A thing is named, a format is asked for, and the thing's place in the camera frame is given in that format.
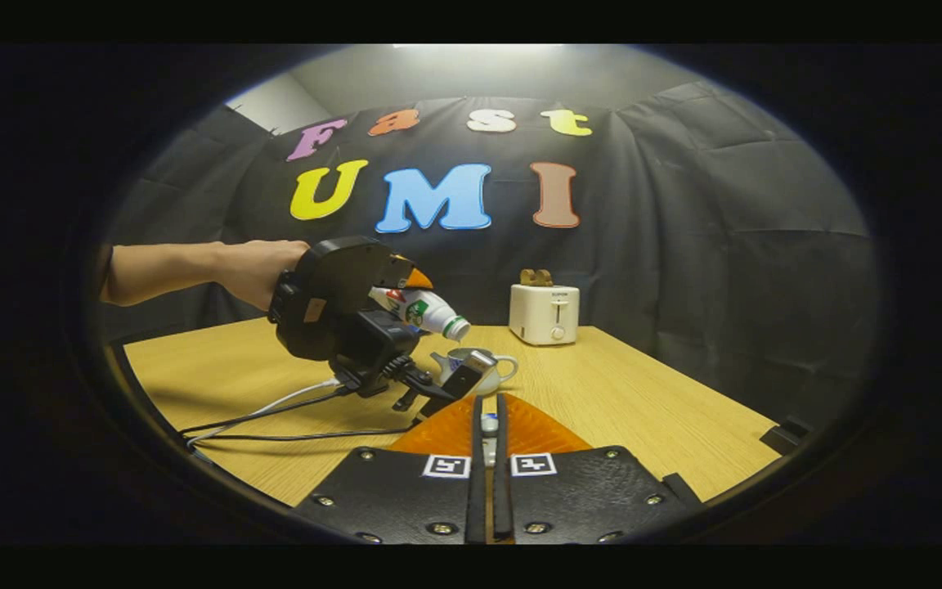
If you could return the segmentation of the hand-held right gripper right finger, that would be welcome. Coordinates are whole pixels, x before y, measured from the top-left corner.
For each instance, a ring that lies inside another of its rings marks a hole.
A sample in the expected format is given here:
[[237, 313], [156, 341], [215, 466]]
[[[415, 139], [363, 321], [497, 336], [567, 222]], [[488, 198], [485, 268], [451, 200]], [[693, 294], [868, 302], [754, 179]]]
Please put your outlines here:
[[679, 474], [654, 476], [623, 445], [591, 445], [527, 400], [501, 394], [493, 474], [500, 542], [608, 544], [691, 514]]

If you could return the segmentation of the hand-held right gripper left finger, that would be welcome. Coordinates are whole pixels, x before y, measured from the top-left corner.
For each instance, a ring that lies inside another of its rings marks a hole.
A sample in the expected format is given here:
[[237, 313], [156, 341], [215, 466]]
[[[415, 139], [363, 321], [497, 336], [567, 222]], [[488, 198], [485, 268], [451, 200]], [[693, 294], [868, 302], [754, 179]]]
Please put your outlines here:
[[464, 398], [391, 447], [356, 447], [293, 515], [357, 543], [482, 544], [481, 411], [482, 402]]

